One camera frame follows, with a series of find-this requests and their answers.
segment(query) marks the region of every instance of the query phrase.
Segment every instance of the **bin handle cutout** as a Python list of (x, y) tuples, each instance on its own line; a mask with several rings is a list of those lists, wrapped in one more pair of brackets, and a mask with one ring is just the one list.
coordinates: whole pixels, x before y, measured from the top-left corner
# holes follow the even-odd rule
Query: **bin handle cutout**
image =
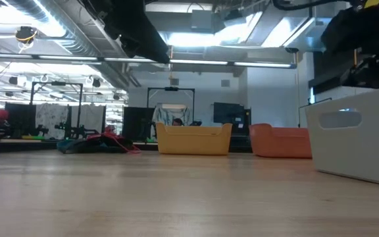
[(323, 113), (318, 118), (321, 128), (354, 128), (362, 123), (362, 114), (356, 109), (341, 109)]

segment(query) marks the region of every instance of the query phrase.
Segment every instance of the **orange bin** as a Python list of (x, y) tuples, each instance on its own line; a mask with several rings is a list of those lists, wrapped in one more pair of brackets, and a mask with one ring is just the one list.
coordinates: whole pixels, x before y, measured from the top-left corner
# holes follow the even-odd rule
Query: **orange bin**
[(306, 128), (273, 128), (269, 124), (249, 127), (255, 155), (278, 158), (312, 158)]
[(179, 155), (227, 155), (232, 125), (222, 127), (156, 124), (159, 152)]

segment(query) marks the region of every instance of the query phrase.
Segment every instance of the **wooden floor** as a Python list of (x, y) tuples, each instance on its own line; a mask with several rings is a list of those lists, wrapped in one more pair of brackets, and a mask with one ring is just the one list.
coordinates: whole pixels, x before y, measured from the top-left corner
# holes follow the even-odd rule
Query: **wooden floor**
[(379, 185), (251, 155), (6, 153), (0, 236), (379, 237)]

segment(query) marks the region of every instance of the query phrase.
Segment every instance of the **yellow bin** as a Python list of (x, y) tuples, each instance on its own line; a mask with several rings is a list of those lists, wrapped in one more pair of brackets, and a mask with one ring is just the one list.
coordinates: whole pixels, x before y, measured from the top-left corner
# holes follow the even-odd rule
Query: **yellow bin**
[(159, 152), (177, 155), (227, 155), (232, 125), (219, 127), (156, 124)]

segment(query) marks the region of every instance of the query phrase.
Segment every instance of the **plastic storage bin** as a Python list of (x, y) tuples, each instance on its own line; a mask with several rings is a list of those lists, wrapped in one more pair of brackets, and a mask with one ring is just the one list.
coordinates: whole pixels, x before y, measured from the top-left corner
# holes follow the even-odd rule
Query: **plastic storage bin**
[(379, 90), (311, 105), (307, 120), (316, 169), (379, 183)]
[(156, 124), (159, 152), (180, 155), (227, 155), (232, 125), (222, 127)]
[(311, 145), (306, 128), (273, 128), (269, 124), (249, 127), (255, 155), (269, 158), (311, 158)]

